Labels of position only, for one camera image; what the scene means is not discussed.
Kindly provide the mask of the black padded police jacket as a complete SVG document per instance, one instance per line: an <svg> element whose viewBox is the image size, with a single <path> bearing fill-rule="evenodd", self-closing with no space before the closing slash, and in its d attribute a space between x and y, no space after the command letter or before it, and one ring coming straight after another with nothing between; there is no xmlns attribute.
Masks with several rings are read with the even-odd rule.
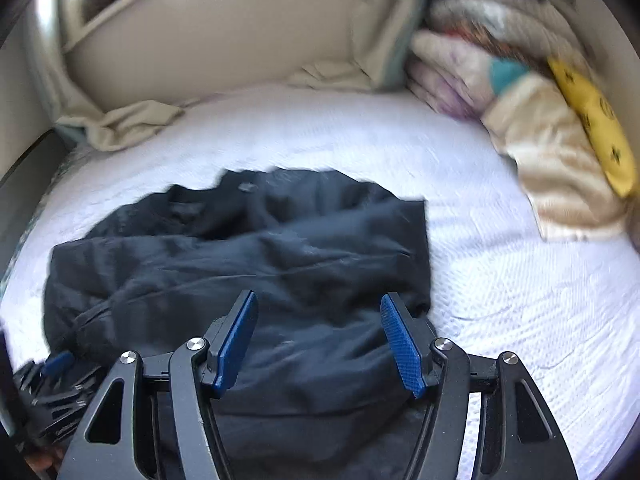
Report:
<svg viewBox="0 0 640 480"><path fill-rule="evenodd" d="M53 249L53 351L110 364L200 336L240 292L259 315L215 404L239 479L398 479L422 411L402 385L380 302L431 305L425 204L337 171L229 171L122 206Z"/></svg>

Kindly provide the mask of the white quilted mattress cover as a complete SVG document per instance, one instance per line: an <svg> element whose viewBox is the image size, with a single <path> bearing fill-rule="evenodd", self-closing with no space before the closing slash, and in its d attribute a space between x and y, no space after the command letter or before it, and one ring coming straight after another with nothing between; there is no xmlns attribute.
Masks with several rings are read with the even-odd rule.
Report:
<svg viewBox="0 0 640 480"><path fill-rule="evenodd" d="M548 243L510 162L472 122L409 93L264 87L190 107L129 150L77 151L26 238L1 298L16 364L48 351L42 294L54 245L173 184L224 170L333 168L427 202L430 319L466 351L517 353L578 476L612 462L639 416L639 257L627 237Z"/></svg>

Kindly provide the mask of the cream folded blanket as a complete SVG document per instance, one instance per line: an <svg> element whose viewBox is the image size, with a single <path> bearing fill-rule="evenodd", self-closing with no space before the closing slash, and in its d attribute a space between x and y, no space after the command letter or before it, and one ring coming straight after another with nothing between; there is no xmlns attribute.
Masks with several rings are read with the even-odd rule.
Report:
<svg viewBox="0 0 640 480"><path fill-rule="evenodd" d="M554 82L537 73L521 76L488 107L482 124L496 151L514 161L544 240L623 234L627 206Z"/></svg>

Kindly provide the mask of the yellow patterned pillow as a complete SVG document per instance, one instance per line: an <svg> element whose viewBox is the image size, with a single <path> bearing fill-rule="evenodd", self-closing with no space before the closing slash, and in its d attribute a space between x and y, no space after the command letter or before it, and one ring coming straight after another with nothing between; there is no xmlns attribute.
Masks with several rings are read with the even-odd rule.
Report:
<svg viewBox="0 0 640 480"><path fill-rule="evenodd" d="M559 58L548 58L548 65L565 101L582 122L611 188L620 198L634 196L639 188L636 160L610 102L590 79Z"/></svg>

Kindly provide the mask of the lilac floral folded quilt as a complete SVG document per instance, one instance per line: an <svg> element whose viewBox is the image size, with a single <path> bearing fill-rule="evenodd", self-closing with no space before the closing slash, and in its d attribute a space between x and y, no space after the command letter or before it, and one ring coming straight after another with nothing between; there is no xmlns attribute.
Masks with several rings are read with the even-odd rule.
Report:
<svg viewBox="0 0 640 480"><path fill-rule="evenodd" d="M507 88L529 72L512 58L499 58L461 38L428 29L411 38L407 88L436 113L476 119Z"/></svg>

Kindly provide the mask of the beige crumpled sheet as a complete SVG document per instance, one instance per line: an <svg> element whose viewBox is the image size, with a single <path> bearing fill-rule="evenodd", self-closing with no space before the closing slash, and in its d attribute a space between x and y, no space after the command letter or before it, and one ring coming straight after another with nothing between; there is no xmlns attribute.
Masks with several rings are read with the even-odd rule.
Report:
<svg viewBox="0 0 640 480"><path fill-rule="evenodd" d="M49 58L55 122L99 151L155 136L187 102L266 81L383 91L423 0L122 0Z"/></svg>

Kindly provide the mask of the grey dotted folded quilt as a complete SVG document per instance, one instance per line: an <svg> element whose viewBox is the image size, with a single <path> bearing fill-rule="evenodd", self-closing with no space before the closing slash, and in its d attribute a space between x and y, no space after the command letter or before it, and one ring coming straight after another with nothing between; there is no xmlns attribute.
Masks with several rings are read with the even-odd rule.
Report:
<svg viewBox="0 0 640 480"><path fill-rule="evenodd" d="M596 67L577 0L435 0L428 18L440 32L462 22L480 26L533 58L559 58L589 76Z"/></svg>

